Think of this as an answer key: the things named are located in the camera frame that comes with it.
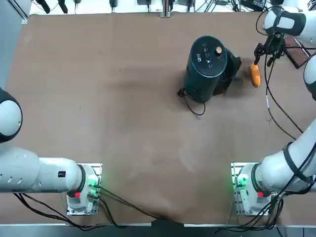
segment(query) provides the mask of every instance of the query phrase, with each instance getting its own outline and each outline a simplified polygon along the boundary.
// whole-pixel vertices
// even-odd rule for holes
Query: floor
[[[152,227],[128,227],[126,229],[117,229],[116,227],[104,227],[90,232],[82,232],[74,227],[61,226],[0,226],[1,237],[103,237],[103,236],[118,236],[118,237],[136,237],[136,236],[150,236],[150,237],[212,237],[214,228],[184,228],[177,226],[152,226]],[[284,232],[283,227],[279,227],[283,237],[314,237],[316,236],[316,229],[305,228],[305,235],[303,235],[302,228],[286,228]],[[268,231],[260,232],[246,232],[246,233],[231,233],[219,232],[216,237],[280,237],[276,228]]]

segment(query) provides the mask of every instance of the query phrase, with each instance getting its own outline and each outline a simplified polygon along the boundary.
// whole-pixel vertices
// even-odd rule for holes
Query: orange object
[[[253,63],[250,65],[250,71],[251,71],[251,81],[254,87],[260,86],[261,79],[260,79],[260,73],[259,73],[259,66],[254,65]]]

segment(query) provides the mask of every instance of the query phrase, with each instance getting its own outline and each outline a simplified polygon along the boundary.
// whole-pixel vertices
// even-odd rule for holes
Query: black cylindrical speaker
[[[240,65],[240,58],[218,39],[202,36],[191,47],[184,87],[178,95],[185,91],[194,101],[205,103],[212,95],[226,91]]]
[[[192,45],[184,89],[196,102],[208,101],[227,65],[227,52],[223,44],[211,36],[202,36]]]

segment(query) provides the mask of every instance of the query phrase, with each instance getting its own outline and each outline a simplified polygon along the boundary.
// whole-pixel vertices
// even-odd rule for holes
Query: wire bundle
[[[126,201],[126,200],[124,200],[124,199],[122,199],[122,198],[120,198],[119,196],[115,195],[114,193],[110,192],[109,190],[107,190],[107,189],[105,189],[105,188],[103,188],[103,187],[101,187],[101,186],[95,186],[95,187],[96,187],[96,188],[100,188],[100,189],[102,189],[103,191],[105,191],[105,192],[108,193],[108,194],[106,194],[106,193],[100,193],[100,194],[105,195],[105,196],[107,196],[107,197],[109,197],[109,198],[112,198],[112,199],[114,199],[115,201],[118,201],[118,202],[120,202],[120,203],[122,203],[122,204],[124,204],[124,205],[126,205],[126,206],[129,206],[129,207],[131,207],[131,208],[134,208],[135,210],[137,210],[137,211],[139,211],[139,212],[141,212],[141,213],[143,213],[143,214],[145,214],[145,215],[148,215],[148,216],[153,217],[153,218],[155,218],[155,219],[165,219],[165,218],[163,218],[163,217],[154,216],[154,215],[152,215],[152,214],[150,214],[150,213],[148,213],[148,212],[146,212],[146,211],[140,209],[139,207],[137,207],[137,206],[131,204],[130,202],[128,202],[128,201]],[[52,208],[51,206],[47,205],[46,203],[44,203],[44,202],[42,202],[42,201],[39,201],[39,200],[35,199],[34,197],[31,197],[31,196],[29,196],[29,195],[27,195],[27,194],[24,194],[24,193],[21,193],[21,194],[13,194],[13,195],[15,195],[15,196],[23,203],[23,205],[25,205],[28,209],[30,209],[30,210],[33,211],[34,213],[36,213],[36,214],[38,214],[38,215],[41,215],[41,216],[44,216],[44,217],[47,217],[47,218],[50,218],[50,219],[56,219],[56,220],[60,220],[60,221],[65,221],[65,222],[67,222],[68,224],[70,224],[71,226],[74,226],[74,227],[76,227],[76,228],[78,228],[78,229],[80,229],[80,230],[82,230],[82,231],[91,231],[91,230],[94,230],[94,229],[96,229],[96,228],[100,228],[100,227],[106,226],[106,225],[94,225],[94,226],[78,225],[78,224],[74,223],[72,220],[70,220],[68,217],[66,217],[65,215],[63,215],[63,214],[60,213],[59,211],[57,211],[56,209]],[[53,212],[57,213],[58,215],[47,214],[47,213],[44,213],[44,212],[42,212],[42,211],[39,211],[39,210],[37,210],[37,209],[31,207],[31,206],[28,204],[28,202],[25,200],[24,197],[27,197],[27,198],[29,198],[29,199],[31,199],[31,200],[33,200],[33,201],[35,201],[35,202],[37,202],[37,203],[39,203],[39,204],[45,206],[46,208],[48,208],[48,209],[52,210]],[[117,227],[117,228],[126,228],[126,226],[122,226],[122,225],[119,225],[119,224],[116,223],[116,221],[115,221],[114,218],[113,218],[113,215],[111,214],[111,211],[110,211],[110,208],[109,208],[107,202],[106,202],[102,197],[100,197],[100,196],[98,197],[98,199],[103,203],[103,205],[104,205],[104,207],[105,207],[105,209],[106,209],[106,211],[107,211],[107,215],[108,215],[108,217],[109,217],[109,219],[110,219],[110,222],[111,222],[115,227]]]

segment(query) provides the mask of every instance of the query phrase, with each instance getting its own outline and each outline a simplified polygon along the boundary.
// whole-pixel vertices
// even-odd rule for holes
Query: black label
[[[65,178],[66,177],[66,172],[65,171],[59,171],[58,172],[58,178]]]

